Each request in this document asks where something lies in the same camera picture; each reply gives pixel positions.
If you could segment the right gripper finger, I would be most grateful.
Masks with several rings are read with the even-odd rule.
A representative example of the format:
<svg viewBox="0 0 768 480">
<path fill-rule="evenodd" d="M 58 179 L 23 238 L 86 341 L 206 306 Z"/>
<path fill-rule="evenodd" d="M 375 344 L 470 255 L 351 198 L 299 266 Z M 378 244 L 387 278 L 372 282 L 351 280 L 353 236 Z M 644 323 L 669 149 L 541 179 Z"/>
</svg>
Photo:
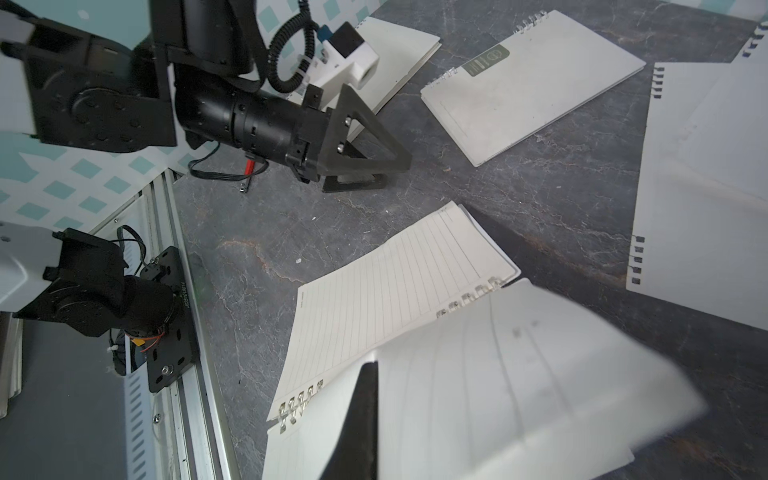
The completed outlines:
<svg viewBox="0 0 768 480">
<path fill-rule="evenodd" d="M 379 366 L 360 367 L 336 446 L 321 479 L 378 478 Z"/>
</svg>

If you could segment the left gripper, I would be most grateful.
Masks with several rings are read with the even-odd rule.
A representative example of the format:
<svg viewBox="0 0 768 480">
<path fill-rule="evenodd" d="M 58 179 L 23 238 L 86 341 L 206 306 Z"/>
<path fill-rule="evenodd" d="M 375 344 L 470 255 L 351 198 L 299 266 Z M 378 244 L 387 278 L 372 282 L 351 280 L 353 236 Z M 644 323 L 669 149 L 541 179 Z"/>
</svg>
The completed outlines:
<svg viewBox="0 0 768 480">
<path fill-rule="evenodd" d="M 256 161 L 254 176 L 273 162 L 288 167 L 303 183 L 326 176 L 323 193 L 344 193 L 383 189 L 387 186 L 384 174 L 405 172 L 411 166 L 412 155 L 350 85 L 342 86 L 327 124 L 319 109 L 323 90 L 316 86 L 308 87 L 304 103 L 299 105 L 261 90 L 248 92 L 207 72 L 181 71 L 179 75 L 174 106 L 187 143 L 213 141 L 239 149 Z M 346 153 L 348 121 L 362 125 L 390 157 L 353 158 Z M 244 174 L 201 170 L 201 162 L 197 159 L 188 164 L 192 177 L 244 179 Z"/>
</svg>

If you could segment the large spiral notebook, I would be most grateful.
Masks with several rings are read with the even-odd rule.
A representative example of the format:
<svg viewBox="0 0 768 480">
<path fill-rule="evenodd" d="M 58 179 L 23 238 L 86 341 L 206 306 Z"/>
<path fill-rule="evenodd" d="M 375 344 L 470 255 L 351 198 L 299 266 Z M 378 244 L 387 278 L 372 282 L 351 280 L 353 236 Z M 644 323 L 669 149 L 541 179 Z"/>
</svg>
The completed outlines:
<svg viewBox="0 0 768 480">
<path fill-rule="evenodd" d="M 380 61 L 375 73 L 362 88 L 350 86 L 377 113 L 437 52 L 441 40 L 432 34 L 371 17 L 363 20 L 356 28 L 379 54 Z M 288 100 L 301 103 L 310 86 L 314 85 L 301 83 L 296 91 L 288 95 Z M 330 97 L 323 91 L 321 109 L 335 108 L 339 94 Z"/>
</svg>

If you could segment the torn lined paper page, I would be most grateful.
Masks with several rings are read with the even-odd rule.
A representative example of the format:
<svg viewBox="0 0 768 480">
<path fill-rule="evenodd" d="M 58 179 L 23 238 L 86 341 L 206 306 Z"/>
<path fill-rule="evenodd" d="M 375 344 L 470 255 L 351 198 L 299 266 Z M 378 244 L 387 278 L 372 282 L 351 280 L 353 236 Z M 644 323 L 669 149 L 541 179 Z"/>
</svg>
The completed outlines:
<svg viewBox="0 0 768 480">
<path fill-rule="evenodd" d="M 628 290 L 767 325 L 767 68 L 659 62 Z"/>
</svg>

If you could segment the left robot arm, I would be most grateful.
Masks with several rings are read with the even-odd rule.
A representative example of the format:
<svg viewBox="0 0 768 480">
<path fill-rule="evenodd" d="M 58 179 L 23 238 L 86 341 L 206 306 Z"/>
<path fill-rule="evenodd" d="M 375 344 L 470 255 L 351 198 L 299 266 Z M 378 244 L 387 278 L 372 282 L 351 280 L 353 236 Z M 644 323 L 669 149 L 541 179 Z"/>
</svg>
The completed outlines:
<svg viewBox="0 0 768 480">
<path fill-rule="evenodd" d="M 173 146 L 183 132 L 194 148 L 243 151 L 254 174 L 278 163 L 331 193 L 377 189 L 410 167 L 358 95 L 377 54 L 353 26 L 317 24 L 307 2 L 265 41 L 252 1 L 153 1 L 150 34 L 131 49 L 12 1 L 1 8 L 33 28 L 1 49 L 24 67 L 45 144 L 126 154 Z M 169 247 L 129 275 L 121 246 L 73 228 L 3 224 L 1 308 L 143 341 L 158 391 L 199 356 L 182 256 Z"/>
</svg>

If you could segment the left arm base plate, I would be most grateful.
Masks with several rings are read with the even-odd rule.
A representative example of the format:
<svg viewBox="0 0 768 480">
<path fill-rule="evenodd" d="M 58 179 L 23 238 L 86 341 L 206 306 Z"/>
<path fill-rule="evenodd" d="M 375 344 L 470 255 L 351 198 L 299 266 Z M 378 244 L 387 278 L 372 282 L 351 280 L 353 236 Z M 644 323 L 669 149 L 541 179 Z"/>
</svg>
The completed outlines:
<svg viewBox="0 0 768 480">
<path fill-rule="evenodd" d="M 173 294 L 172 309 L 158 331 L 159 338 L 144 348 L 149 391 L 159 393 L 189 370 L 200 353 L 180 250 L 167 247 L 139 277 Z"/>
</svg>

